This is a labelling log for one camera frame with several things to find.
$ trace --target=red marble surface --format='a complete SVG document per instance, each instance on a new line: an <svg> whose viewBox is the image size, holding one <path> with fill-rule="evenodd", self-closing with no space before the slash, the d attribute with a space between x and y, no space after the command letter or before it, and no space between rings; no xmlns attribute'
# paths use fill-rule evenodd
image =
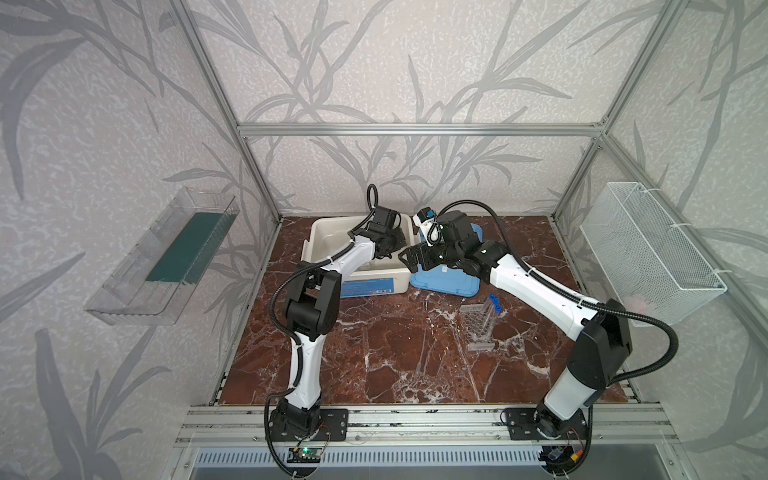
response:
<svg viewBox="0 0 768 480"><path fill-rule="evenodd" d="M503 217L513 247L532 266L576 289L546 217ZM220 397L224 405L263 404L284 390L290 341L274 329L266 303L293 272L316 218L289 217L253 305ZM490 217L473 217L484 238L500 238ZM470 352L458 309L495 293L504 310L493 329L496 348ZM278 302L280 315L283 299ZM320 385L323 403L536 403L565 368L573 342L514 296L481 283L472 298L409 286L398 295L341 300L326 339ZM626 402L617 386L604 402Z"/></svg>

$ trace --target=test tube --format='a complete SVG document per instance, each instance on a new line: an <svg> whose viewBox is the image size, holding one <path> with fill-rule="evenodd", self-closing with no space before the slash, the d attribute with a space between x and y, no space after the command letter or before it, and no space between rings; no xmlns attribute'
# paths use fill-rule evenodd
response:
<svg viewBox="0 0 768 480"><path fill-rule="evenodd" d="M491 305L498 302L498 298L496 298L496 295L491 293L488 295L488 299L485 301L485 303L482 306L483 313L488 313L488 309L491 308Z"/></svg>
<svg viewBox="0 0 768 480"><path fill-rule="evenodd" d="M495 304L486 314L485 314L485 321L483 321L482 324L482 330L486 331L493 329L494 324L496 323L496 319L498 318L498 315L502 312L502 306L499 304Z"/></svg>

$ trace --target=clear plastic tray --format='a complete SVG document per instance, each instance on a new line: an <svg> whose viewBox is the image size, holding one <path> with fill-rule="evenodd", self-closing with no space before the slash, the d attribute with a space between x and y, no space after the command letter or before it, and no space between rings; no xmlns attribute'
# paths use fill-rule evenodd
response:
<svg viewBox="0 0 768 480"><path fill-rule="evenodd" d="M234 195L182 188L85 311L111 325L173 325L239 212Z"/></svg>

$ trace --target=blue plastic lid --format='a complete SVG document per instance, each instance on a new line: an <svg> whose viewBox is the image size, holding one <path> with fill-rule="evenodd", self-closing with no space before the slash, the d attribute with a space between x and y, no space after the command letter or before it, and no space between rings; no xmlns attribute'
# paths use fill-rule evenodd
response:
<svg viewBox="0 0 768 480"><path fill-rule="evenodd" d="M472 229L482 241L482 228L473 223ZM446 265L436 266L427 272L419 266L419 271L411 275L411 285L434 292L474 296L480 290L480 279L467 275L461 270L448 268Z"/></svg>

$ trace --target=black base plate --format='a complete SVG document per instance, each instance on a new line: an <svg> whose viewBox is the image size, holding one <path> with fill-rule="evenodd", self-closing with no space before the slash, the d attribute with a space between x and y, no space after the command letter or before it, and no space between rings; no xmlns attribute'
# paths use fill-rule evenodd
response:
<svg viewBox="0 0 768 480"><path fill-rule="evenodd" d="M502 421L507 425L510 440L549 440L536 429L535 412L535 406L514 407L502 411ZM587 421L580 409L576 411L569 426L576 430L580 438L586 438ZM568 436L563 434L560 439L565 443L568 441Z"/></svg>
<svg viewBox="0 0 768 480"><path fill-rule="evenodd" d="M270 421L274 421L276 410L272 411ZM330 433L331 442L343 442L346 440L346 427L349 421L349 410L347 409L320 409L320 424L325 424L308 441L325 442ZM282 422L273 422L270 427L270 437L273 442L294 442L296 439L286 432L285 424Z"/></svg>

